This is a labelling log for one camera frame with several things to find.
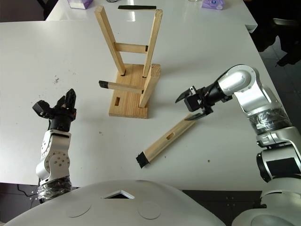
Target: black cable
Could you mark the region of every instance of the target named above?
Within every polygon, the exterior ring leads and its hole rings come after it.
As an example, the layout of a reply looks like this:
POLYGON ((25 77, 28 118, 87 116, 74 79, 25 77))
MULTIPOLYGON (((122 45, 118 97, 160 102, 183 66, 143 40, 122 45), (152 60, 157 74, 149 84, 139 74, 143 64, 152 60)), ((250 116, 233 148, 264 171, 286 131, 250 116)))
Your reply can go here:
POLYGON ((19 188, 19 184, 17 184, 17 189, 18 189, 18 191, 23 192, 23 193, 25 194, 26 197, 32 197, 32 196, 36 195, 36 194, 31 194, 31 195, 26 194, 25 191, 23 191, 23 190, 21 190, 21 189, 19 188))
POLYGON ((49 128, 50 128, 50 124, 51 124, 51 121, 50 121, 50 119, 48 119, 48 129, 47 130, 49 130, 49 128))

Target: floor tile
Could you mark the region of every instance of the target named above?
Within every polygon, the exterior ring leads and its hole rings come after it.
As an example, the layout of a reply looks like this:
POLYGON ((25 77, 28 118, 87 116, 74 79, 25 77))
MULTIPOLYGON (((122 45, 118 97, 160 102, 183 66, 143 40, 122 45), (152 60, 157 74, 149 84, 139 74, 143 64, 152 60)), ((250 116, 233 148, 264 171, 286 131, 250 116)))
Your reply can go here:
POLYGON ((277 65, 277 59, 262 59, 262 61, 268 70, 269 76, 272 79, 277 92, 293 93, 295 91, 293 83, 291 82, 286 70, 277 65))

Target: silver robot arm segment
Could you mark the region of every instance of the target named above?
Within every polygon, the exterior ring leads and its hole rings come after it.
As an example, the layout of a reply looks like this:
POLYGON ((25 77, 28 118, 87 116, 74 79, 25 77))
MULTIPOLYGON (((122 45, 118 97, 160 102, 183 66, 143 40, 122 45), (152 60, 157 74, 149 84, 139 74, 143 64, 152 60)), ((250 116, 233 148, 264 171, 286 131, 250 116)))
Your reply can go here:
POLYGON ((176 102, 184 99, 193 112, 189 120, 204 117, 213 112, 212 106, 226 102, 235 95, 257 134, 257 144, 265 148, 257 155, 261 177, 269 182, 278 177, 300 177, 301 136, 289 121, 282 105, 268 87, 262 86, 259 73, 247 65, 236 65, 223 73, 208 87, 196 90, 190 87, 176 102))
POLYGON ((232 225, 300 225, 301 136, 272 91, 262 86, 256 69, 236 65, 208 87, 190 87, 176 102, 184 99, 191 112, 201 109, 189 118, 195 120, 212 113, 211 106, 231 100, 232 95, 254 128, 257 145, 265 148, 256 160, 261 177, 268 183, 261 204, 240 214, 232 225))

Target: white table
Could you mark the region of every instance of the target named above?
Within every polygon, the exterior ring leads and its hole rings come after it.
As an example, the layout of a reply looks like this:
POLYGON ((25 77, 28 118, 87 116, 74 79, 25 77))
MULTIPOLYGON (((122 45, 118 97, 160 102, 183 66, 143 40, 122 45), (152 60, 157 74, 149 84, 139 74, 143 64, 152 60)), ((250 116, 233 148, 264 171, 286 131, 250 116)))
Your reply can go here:
MULTIPOLYGON (((117 17, 107 11, 117 41, 148 43, 153 11, 143 18, 141 13, 130 22, 121 20, 130 12, 117 17)), ((244 25, 163 16, 152 61, 161 64, 162 74, 147 120, 108 116, 113 91, 101 89, 98 80, 115 81, 117 69, 95 20, 0 23, 0 33, 0 182, 37 184, 35 167, 48 121, 32 106, 40 99, 54 106, 74 88, 78 114, 69 149, 74 186, 112 179, 197 190, 260 190, 265 184, 256 165, 261 148, 235 98, 217 103, 213 114, 151 165, 140 169, 135 159, 187 115, 184 102, 174 104, 180 93, 211 84, 233 65, 256 67, 262 83, 276 93, 244 25)), ((125 63, 145 59, 122 56, 125 63)))
POLYGON ((202 8, 202 1, 188 0, 121 0, 108 3, 106 0, 94 0, 88 9, 70 8, 67 0, 58 0, 47 21, 94 19, 97 5, 104 5, 106 10, 115 10, 119 5, 155 5, 164 10, 165 18, 180 17, 181 20, 218 21, 246 25, 253 32, 257 23, 242 0, 225 0, 223 10, 202 8))

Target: tissue box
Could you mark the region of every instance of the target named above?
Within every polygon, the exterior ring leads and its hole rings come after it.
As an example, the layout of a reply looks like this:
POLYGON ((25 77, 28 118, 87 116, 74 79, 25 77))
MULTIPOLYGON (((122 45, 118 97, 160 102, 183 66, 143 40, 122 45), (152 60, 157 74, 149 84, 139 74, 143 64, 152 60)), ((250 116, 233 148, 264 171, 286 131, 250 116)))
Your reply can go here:
POLYGON ((221 10, 224 7, 224 0, 203 0, 202 7, 221 10))
POLYGON ((93 0, 68 0, 71 8, 86 9, 93 0))

